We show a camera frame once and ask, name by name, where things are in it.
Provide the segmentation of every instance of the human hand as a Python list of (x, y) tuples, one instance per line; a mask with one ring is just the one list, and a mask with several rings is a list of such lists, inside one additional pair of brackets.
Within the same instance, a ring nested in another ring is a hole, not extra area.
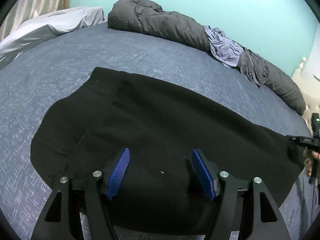
[(320, 164), (319, 153), (313, 150), (307, 150), (303, 153), (303, 155), (306, 158), (306, 160), (304, 161), (304, 165), (306, 167), (306, 175), (308, 176), (308, 178), (310, 178), (312, 171), (312, 161), (310, 160), (310, 158), (313, 157), (313, 161), (318, 160)]

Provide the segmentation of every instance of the striped curtain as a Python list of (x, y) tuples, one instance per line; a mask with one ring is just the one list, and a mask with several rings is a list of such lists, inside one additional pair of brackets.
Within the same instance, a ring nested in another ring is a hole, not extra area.
[(57, 11), (61, 0), (18, 0), (0, 27), (0, 41), (22, 23), (34, 17)]

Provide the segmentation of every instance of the light blue cloth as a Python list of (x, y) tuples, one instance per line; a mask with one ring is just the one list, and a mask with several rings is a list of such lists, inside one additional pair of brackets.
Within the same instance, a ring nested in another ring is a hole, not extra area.
[(214, 58), (226, 66), (236, 67), (243, 48), (233, 40), (228, 39), (223, 30), (219, 28), (211, 29), (210, 26), (204, 26), (204, 28)]

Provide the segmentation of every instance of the triangular cutout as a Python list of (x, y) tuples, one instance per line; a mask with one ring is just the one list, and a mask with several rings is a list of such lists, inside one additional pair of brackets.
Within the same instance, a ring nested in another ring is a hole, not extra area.
[(45, 216), (46, 222), (60, 222), (61, 221), (61, 201), (62, 201), (62, 192), (59, 191), (54, 200), (51, 203), (51, 206)]
[(260, 211), (261, 211), (261, 222), (276, 222), (277, 217), (273, 210), (270, 201), (268, 200), (264, 192), (260, 192)]

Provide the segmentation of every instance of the white sheet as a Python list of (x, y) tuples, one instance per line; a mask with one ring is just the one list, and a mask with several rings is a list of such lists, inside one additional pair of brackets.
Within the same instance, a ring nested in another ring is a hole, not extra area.
[(45, 41), (105, 21), (102, 7), (75, 7), (28, 20), (0, 42), (0, 70)]

